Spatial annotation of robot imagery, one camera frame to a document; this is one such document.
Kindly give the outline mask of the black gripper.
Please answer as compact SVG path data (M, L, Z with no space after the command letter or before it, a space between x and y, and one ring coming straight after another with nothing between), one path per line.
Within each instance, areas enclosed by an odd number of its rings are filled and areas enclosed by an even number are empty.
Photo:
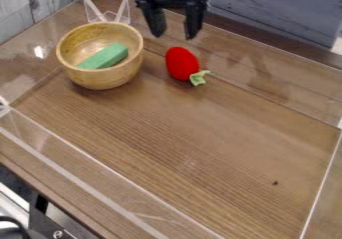
M136 0L136 3L142 9L150 32L155 37L160 37L167 29L162 8L186 8L186 39L195 38L202 29L207 0Z

